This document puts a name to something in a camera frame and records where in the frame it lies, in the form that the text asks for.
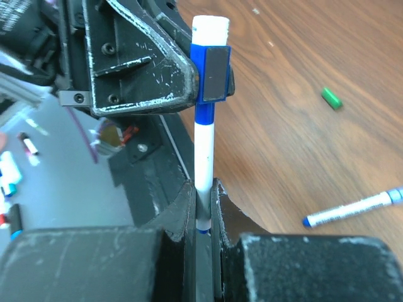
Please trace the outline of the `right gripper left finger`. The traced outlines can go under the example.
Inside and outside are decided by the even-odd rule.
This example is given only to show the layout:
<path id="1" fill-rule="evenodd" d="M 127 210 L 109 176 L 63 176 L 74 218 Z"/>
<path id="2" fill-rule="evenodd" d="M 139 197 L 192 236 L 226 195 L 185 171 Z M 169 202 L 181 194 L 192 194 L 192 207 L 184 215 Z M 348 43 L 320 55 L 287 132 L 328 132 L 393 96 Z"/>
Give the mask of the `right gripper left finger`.
<path id="1" fill-rule="evenodd" d="M 196 189 L 185 181 L 174 201 L 145 227 L 157 231 L 152 301 L 196 300 Z"/>

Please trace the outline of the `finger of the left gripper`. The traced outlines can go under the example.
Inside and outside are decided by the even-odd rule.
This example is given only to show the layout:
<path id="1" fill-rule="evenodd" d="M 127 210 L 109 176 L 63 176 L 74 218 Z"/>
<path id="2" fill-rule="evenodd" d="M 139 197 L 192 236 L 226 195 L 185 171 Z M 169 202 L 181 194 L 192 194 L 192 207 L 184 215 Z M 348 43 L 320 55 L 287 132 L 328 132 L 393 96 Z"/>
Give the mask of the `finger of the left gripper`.
<path id="1" fill-rule="evenodd" d="M 175 1 L 83 1 L 91 111 L 176 113 L 192 107 L 198 72 Z"/>
<path id="2" fill-rule="evenodd" d="M 235 93 L 235 77 L 232 66 L 229 66 L 229 82 L 228 82 L 228 96 L 233 96 Z"/>

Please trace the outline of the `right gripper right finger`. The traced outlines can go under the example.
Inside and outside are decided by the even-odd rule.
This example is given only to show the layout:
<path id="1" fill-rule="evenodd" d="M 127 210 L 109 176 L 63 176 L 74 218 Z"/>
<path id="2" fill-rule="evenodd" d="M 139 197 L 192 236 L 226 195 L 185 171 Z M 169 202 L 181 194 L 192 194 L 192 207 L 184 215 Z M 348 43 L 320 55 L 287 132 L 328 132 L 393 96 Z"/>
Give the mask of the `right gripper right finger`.
<path id="1" fill-rule="evenodd" d="M 243 233 L 267 235 L 235 205 L 218 178 L 211 190 L 212 276 L 215 301 L 249 301 L 244 268 L 244 252 L 240 237 Z"/>

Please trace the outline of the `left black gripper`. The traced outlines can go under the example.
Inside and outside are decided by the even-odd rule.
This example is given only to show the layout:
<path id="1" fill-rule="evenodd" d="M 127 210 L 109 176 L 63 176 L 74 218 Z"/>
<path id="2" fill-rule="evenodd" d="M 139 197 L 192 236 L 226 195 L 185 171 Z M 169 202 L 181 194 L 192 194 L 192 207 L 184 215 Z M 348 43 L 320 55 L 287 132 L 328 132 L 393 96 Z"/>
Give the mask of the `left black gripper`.
<path id="1" fill-rule="evenodd" d="M 1 50 L 26 71 L 1 72 L 50 86 L 65 107 L 91 104 L 82 1 L 1 1 Z"/>

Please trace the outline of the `blue pen cap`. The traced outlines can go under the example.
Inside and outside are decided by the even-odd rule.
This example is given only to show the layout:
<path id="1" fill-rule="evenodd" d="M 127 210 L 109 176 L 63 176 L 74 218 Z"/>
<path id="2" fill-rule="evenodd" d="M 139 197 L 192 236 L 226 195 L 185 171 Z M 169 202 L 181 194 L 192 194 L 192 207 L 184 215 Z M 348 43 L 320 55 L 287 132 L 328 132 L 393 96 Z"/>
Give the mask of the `blue pen cap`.
<path id="1" fill-rule="evenodd" d="M 199 125 L 211 125 L 215 119 L 215 104 L 227 98 L 230 54 L 230 46 L 191 45 L 190 58 L 199 75 L 195 101 L 195 122 Z"/>

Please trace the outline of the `white thin pen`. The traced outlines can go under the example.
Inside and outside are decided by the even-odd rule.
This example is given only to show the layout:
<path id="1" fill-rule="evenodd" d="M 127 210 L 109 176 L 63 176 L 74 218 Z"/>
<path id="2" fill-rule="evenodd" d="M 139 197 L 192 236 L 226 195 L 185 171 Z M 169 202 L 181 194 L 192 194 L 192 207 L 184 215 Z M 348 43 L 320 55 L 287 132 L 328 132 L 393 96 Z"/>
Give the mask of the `white thin pen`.
<path id="1" fill-rule="evenodd" d="M 223 16 L 198 15 L 192 21 L 191 45 L 228 46 L 230 20 Z M 214 122 L 194 128 L 194 172 L 196 197 L 196 229 L 208 233 L 211 229 L 211 190 L 213 184 Z"/>

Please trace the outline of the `green pen cap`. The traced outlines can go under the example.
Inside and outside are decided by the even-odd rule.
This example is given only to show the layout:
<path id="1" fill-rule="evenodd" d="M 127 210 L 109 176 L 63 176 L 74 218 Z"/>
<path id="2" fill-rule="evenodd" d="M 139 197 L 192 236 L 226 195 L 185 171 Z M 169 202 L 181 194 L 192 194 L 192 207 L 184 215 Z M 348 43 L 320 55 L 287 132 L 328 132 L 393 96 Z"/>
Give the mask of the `green pen cap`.
<path id="1" fill-rule="evenodd" d="M 322 89 L 321 96 L 334 110 L 340 109 L 343 106 L 343 102 L 327 87 Z"/>

